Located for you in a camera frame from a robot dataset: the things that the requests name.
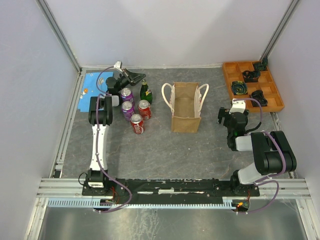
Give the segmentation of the purple soda can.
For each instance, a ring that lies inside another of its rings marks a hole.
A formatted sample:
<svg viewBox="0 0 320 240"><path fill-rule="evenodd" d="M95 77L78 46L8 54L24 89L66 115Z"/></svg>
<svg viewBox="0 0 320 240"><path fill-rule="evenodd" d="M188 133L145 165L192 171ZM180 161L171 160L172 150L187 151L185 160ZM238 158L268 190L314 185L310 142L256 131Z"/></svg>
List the purple soda can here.
<svg viewBox="0 0 320 240"><path fill-rule="evenodd" d="M124 101L121 105L121 111L126 121L130 121L131 117L135 114L135 108L131 101Z"/></svg>
<svg viewBox="0 0 320 240"><path fill-rule="evenodd" d="M130 88L123 88L120 91L120 96L123 102L131 102L134 105L134 96L133 92Z"/></svg>

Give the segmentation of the green glass bottle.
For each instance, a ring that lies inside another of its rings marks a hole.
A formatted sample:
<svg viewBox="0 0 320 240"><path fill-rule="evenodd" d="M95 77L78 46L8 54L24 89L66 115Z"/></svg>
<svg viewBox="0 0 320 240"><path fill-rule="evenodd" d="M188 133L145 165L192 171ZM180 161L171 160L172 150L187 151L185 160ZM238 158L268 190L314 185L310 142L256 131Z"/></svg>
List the green glass bottle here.
<svg viewBox="0 0 320 240"><path fill-rule="evenodd" d="M145 79L141 81L140 99L146 100L151 105L153 103L153 94L149 88L149 85Z"/></svg>

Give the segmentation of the red soda can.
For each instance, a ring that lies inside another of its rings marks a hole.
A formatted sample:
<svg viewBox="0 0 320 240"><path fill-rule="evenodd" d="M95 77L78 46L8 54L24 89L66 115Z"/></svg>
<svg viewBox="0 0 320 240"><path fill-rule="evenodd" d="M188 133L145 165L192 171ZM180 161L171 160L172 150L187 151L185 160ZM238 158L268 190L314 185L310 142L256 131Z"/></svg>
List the red soda can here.
<svg viewBox="0 0 320 240"><path fill-rule="evenodd" d="M151 118L151 105L147 100L141 100L138 103L138 110L144 120L149 120Z"/></svg>

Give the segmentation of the silver top soda can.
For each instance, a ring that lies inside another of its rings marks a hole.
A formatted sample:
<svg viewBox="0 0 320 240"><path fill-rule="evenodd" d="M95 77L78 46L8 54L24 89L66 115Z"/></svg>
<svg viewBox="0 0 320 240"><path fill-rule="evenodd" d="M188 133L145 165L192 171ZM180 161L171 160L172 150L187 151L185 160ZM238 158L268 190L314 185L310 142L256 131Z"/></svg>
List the silver top soda can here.
<svg viewBox="0 0 320 240"><path fill-rule="evenodd" d="M143 118L139 114L131 116L130 124L135 134L142 134L145 131Z"/></svg>

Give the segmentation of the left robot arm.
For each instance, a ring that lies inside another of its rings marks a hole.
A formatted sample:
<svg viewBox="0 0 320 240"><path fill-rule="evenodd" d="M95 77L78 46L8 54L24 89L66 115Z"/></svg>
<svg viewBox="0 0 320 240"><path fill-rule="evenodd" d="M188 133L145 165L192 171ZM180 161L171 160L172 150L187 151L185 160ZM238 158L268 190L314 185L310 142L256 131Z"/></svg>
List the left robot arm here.
<svg viewBox="0 0 320 240"><path fill-rule="evenodd" d="M122 106L125 103L131 104L129 110L124 111L125 119L129 121L135 113L135 102L133 98L126 100L122 92L126 86L135 86L146 77L144 73L134 73L115 65L103 71L106 72L112 68L120 72L119 77L108 77L105 82L106 89L102 89L99 84L101 75L97 76L95 83L99 95L90 98L88 111L88 120L92 125L93 145L92 160L83 187L94 189L99 195L106 195L111 189L109 182L111 177L107 174L106 141L109 127L113 122L113 107Z"/></svg>

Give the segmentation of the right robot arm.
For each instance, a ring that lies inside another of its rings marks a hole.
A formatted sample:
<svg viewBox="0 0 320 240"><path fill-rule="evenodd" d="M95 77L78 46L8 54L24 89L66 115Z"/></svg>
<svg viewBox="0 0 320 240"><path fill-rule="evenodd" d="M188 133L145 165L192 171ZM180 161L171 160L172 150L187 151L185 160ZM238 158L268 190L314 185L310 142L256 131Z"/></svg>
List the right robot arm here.
<svg viewBox="0 0 320 240"><path fill-rule="evenodd" d="M251 132L246 129L248 110L236 111L220 107L218 123L227 128L227 145L234 152L252 152L253 163L234 171L229 189L236 196L247 191L248 185L293 172L297 160L283 131Z"/></svg>

